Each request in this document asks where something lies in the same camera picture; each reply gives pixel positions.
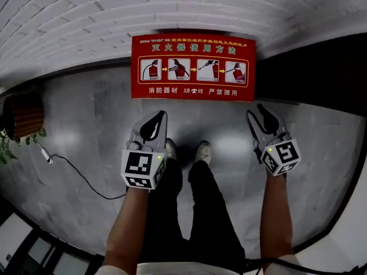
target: wicker basket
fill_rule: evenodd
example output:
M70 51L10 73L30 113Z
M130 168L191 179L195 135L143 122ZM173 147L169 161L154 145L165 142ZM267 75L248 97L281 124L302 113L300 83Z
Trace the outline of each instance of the wicker basket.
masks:
M40 95L30 93L5 99L2 121L11 140L32 135L44 126L44 107Z

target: fire extinguisher illustration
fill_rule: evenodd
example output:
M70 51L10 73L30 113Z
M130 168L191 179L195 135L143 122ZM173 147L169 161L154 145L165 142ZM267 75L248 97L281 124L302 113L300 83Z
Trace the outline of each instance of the fire extinguisher illustration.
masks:
M181 63L179 63L177 59L174 59L173 61L175 66L171 67L169 71L174 71L177 79L185 78L185 73L188 75L188 77L190 77L190 75L186 71L186 68Z
M227 70L226 73L227 72L230 72L232 70L234 70L233 77L235 78L235 81L237 83L245 83L245 77L244 77L244 75L243 75L243 73L242 73L242 71L240 69L240 64L239 63L236 63L235 64L235 67L232 68L232 69L230 69L230 70Z
M143 71L143 79L144 78L144 72L149 67L149 79L150 80L157 80L158 79L158 68L155 66L158 65L158 60L154 60L150 65L144 68Z
M206 66L209 66L209 65L213 65L212 66L212 68L213 68L213 75L214 75L214 78L216 80L218 80L218 71L219 71L219 65L218 65L218 63L219 62L216 61L216 60L208 60L208 62L205 63L204 66L200 67L199 70L202 69L203 67L206 67Z

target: power cord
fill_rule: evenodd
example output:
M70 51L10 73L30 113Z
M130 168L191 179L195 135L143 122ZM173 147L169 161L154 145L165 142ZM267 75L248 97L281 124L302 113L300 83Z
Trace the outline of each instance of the power cord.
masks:
M84 175L65 157L59 155L59 154L53 154L53 155L49 155L47 150L36 140L34 139L34 141L41 147L41 152L43 154L43 156L46 158L47 162L49 164L52 164L53 163L53 160L52 160L52 157L58 157L60 159L64 159L66 162L69 163L69 165L71 167L73 167L75 169L75 171L86 181L86 183L89 185L89 187L97 194L99 195L100 197L104 198L104 199L108 199L108 200L113 200L113 199L119 199L119 198L122 198L123 196L125 196L126 194L123 194L123 195L119 195L118 197L114 197L114 198L107 198L105 197L103 194L99 193L98 191L96 191L92 185L90 184L90 182L84 177Z
M100 194L98 191L96 191L93 187L92 187L92 185L89 183L89 181L83 176L83 174L82 173L80 173L80 171L67 159L67 158L65 158L65 157L63 157L63 156L60 156L59 154L53 154L53 155L51 155L50 156L50 159L52 158L52 157L58 157L58 158L60 158L60 159L64 159L66 162L68 162L69 163L69 165L71 166L71 167L73 167L74 169L75 169L75 171L86 181L86 183L89 185L89 187L97 194L97 195L99 195L99 196L101 196L102 198L104 198L104 199L109 199L109 200L112 200L112 199L119 199L119 198L122 198L123 196L125 196L126 194L123 194L123 195L119 195L118 197L115 197L115 198L107 198L107 197L105 197L103 194Z
M249 260L247 259L248 264L256 264L256 265L260 265L263 263L275 263L278 265L283 265L285 267L297 270L297 271L301 271L301 272L305 272L305 273L310 273L310 274L318 274L318 275L337 275L337 274L355 274L355 275L362 275L366 272L367 270L367 264L362 266L362 267L355 267L353 268L351 271L347 271L347 272L324 272L324 271L317 271L317 270L313 270L313 269L309 269L300 265L295 265L292 263L289 263L287 261L283 261L281 259L277 259L277 258L261 258L261 259L255 259L255 260ZM258 275L260 273L261 267L260 269L257 271L256 275Z

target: white brick wall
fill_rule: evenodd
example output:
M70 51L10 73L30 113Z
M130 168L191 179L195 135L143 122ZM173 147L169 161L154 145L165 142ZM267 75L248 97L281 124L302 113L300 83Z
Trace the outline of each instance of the white brick wall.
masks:
M366 20L367 0L0 0L0 88L130 56L132 36L160 29L221 30L269 57L366 32Z

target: white shirt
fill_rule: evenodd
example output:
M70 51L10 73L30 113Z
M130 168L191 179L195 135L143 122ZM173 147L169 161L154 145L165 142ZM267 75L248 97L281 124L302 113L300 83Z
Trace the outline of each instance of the white shirt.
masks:
M295 256L284 256L281 260L299 265ZM137 275L238 275L220 267L195 262L159 262L138 265ZM287 267L271 264L265 275L304 275L305 273ZM101 267L96 275L128 275L124 270L113 266Z

